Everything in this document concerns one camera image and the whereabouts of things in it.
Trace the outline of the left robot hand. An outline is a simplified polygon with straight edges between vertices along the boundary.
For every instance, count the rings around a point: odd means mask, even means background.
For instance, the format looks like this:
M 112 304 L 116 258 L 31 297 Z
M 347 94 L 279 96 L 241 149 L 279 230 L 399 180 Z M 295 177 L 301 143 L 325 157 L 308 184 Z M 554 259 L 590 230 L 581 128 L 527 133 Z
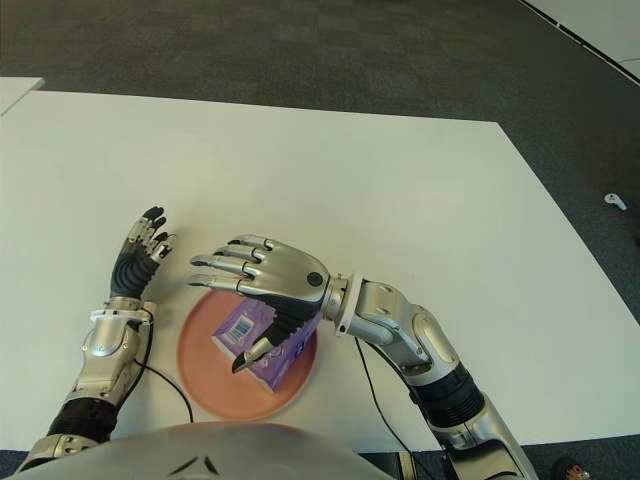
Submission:
M 153 206 L 129 230 L 116 258 L 110 279 L 110 297 L 140 300 L 160 264 L 173 251 L 175 235 L 161 228 L 164 209 Z

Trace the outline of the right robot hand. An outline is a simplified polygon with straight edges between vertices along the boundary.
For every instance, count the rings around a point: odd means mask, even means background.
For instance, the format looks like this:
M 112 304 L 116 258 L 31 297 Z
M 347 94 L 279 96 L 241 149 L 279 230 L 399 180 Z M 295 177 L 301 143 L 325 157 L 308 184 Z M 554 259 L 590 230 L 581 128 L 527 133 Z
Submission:
M 195 273 L 187 284 L 230 292 L 274 309 L 272 323 L 232 363 L 242 371 L 279 347 L 321 310 L 331 275 L 312 255 L 279 241 L 245 234 L 212 254 L 193 257 Z

